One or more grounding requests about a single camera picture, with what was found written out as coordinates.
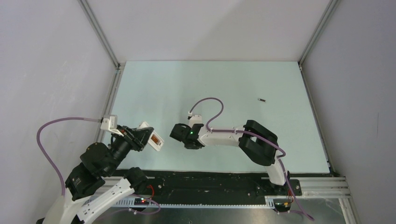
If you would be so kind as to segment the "white remote control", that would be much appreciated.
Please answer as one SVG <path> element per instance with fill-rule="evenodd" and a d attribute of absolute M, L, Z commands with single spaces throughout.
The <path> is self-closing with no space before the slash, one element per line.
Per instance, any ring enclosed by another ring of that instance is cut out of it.
<path fill-rule="evenodd" d="M 142 128 L 148 128 L 151 127 L 146 121 L 143 121 L 140 123 L 140 125 L 138 126 L 138 129 L 142 129 Z M 156 151 L 160 151 L 161 148 L 164 146 L 164 140 L 162 139 L 162 137 L 160 137 L 160 135 L 154 130 L 151 135 L 150 138 L 148 140 L 148 144 L 150 144 L 150 146 L 156 150 Z"/>

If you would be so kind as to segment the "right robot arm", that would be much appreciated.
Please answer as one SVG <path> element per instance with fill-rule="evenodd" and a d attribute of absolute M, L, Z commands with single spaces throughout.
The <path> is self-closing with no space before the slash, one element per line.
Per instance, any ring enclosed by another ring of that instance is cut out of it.
<path fill-rule="evenodd" d="M 254 120 L 248 120 L 241 129 L 214 129 L 203 123 L 179 123 L 174 125 L 170 137 L 182 142 L 186 149 L 238 147 L 252 162 L 265 168 L 274 193 L 283 195 L 290 189 L 289 172 L 280 161 L 285 151 L 279 147 L 278 137 Z"/>

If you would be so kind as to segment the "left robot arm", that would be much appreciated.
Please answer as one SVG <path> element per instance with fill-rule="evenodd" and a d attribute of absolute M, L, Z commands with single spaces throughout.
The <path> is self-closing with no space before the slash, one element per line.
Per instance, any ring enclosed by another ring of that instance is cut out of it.
<path fill-rule="evenodd" d="M 65 193 L 51 206 L 38 224 L 91 224 L 120 199 L 147 189 L 148 177 L 139 167 L 127 170 L 124 176 L 96 199 L 88 199 L 105 184 L 127 154 L 142 151 L 149 142 L 153 127 L 129 128 L 118 126 L 109 146 L 101 142 L 91 144 L 80 156 L 81 163 L 65 181 Z"/>

